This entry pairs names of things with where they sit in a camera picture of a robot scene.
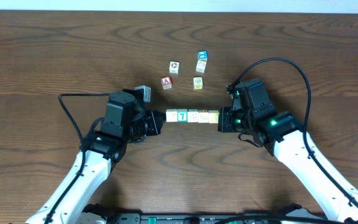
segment letter cube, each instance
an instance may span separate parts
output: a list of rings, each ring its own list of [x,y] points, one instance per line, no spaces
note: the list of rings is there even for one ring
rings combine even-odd
[[[178,122],[187,122],[187,109],[178,110]]]
[[[206,50],[199,51],[198,60],[202,60],[206,62],[208,60],[208,52]]]
[[[206,67],[206,62],[204,62],[202,60],[198,60],[197,66],[196,66],[196,72],[204,73],[205,67]]]
[[[209,122],[209,113],[206,110],[198,111],[198,122],[199,123],[208,123]]]
[[[198,123],[198,110],[187,111],[187,122]]]
[[[161,78],[161,84],[162,84],[162,88],[164,90],[172,88],[172,79],[171,79],[171,77],[163,77],[163,78]]]
[[[165,116],[167,117],[167,122],[178,122],[178,110],[176,109],[167,109]]]
[[[169,72],[179,74],[179,62],[171,62],[169,64]]]
[[[208,122],[210,124],[217,124],[219,120],[219,111],[210,110],[208,116]]]
[[[202,77],[194,77],[193,78],[193,87],[195,90],[203,89],[203,78]]]

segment black wire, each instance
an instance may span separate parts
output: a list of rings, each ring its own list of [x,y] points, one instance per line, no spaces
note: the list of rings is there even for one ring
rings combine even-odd
[[[243,215],[238,217],[226,218],[215,224],[226,224],[235,221],[244,220],[270,220],[270,221],[289,221],[302,223],[319,223],[319,224],[340,224],[342,222],[319,219],[319,218],[304,218],[304,217],[288,217],[284,215]]]
[[[66,112],[68,118],[70,119],[71,123],[73,123],[73,126],[75,128],[75,131],[77,132],[77,135],[80,139],[80,147],[81,147],[81,152],[82,152],[82,160],[81,160],[81,166],[80,169],[78,170],[78,172],[76,173],[74,179],[70,182],[70,184],[67,186],[67,188],[63,191],[63,193],[61,194],[61,196],[57,199],[57,201],[55,202],[55,204],[53,205],[53,207],[51,208],[50,212],[48,213],[44,224],[48,224],[52,217],[53,214],[55,213],[56,208],[59,206],[59,203],[63,200],[63,198],[65,197],[65,195],[67,194],[67,192],[71,189],[71,187],[74,185],[74,183],[77,181],[77,179],[80,177],[80,175],[82,174],[82,171],[84,170],[84,166],[85,166],[85,152],[86,149],[83,147],[83,142],[84,142],[84,138],[81,134],[80,128],[78,127],[77,123],[75,122],[74,118],[72,117],[72,115],[70,114],[70,112],[68,111],[67,107],[65,106],[64,102],[63,102],[63,96],[108,96],[110,95],[109,93],[64,93],[64,94],[60,94],[59,95],[59,102],[60,105],[62,106],[63,110]]]
[[[320,162],[317,160],[316,156],[314,155],[314,151],[312,151],[309,147],[308,141],[307,141],[307,128],[308,128],[308,120],[309,120],[309,113],[310,113],[310,104],[311,104],[311,90],[310,90],[310,85],[309,85],[309,81],[308,78],[306,77],[305,73],[303,73],[302,69],[295,63],[292,62],[289,59],[286,58],[266,58],[263,60],[260,60],[258,62],[253,63],[251,66],[249,66],[245,71],[243,71],[239,78],[232,84],[232,86],[236,85],[237,83],[240,82],[240,79],[253,67],[255,67],[256,65],[260,64],[260,63],[264,63],[264,62],[269,62],[269,61],[282,61],[282,62],[286,62],[289,63],[290,65],[294,66],[298,72],[302,75],[305,84],[306,84],[306,89],[308,91],[308,104],[306,106],[306,113],[305,113],[305,119],[303,121],[303,142],[305,144],[306,150],[309,153],[309,157],[312,158],[312,160],[314,161],[314,163],[316,163],[316,165],[320,168],[320,170],[323,172],[323,174],[335,185],[336,188],[338,188],[338,190],[340,192],[342,192],[344,194],[344,196],[349,199],[350,203],[353,203],[354,206],[356,206],[358,208],[358,202],[357,200],[352,197],[349,193],[347,193],[347,191],[327,172],[327,170],[320,164]]]

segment wood grain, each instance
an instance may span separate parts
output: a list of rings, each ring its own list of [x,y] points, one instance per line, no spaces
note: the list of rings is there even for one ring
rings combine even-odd
[[[196,52],[207,50],[204,89],[194,91]],[[358,15],[0,11],[0,223],[23,223],[49,198],[78,152],[57,100],[64,92],[152,87],[149,108],[218,109],[246,66],[286,57],[313,93],[310,133],[358,188]],[[160,77],[180,62],[173,89]],[[280,62],[255,67],[280,111],[303,119],[305,84]],[[67,99],[86,131],[107,98]],[[212,124],[165,124],[128,147],[91,202],[143,212],[321,209],[264,149]]]

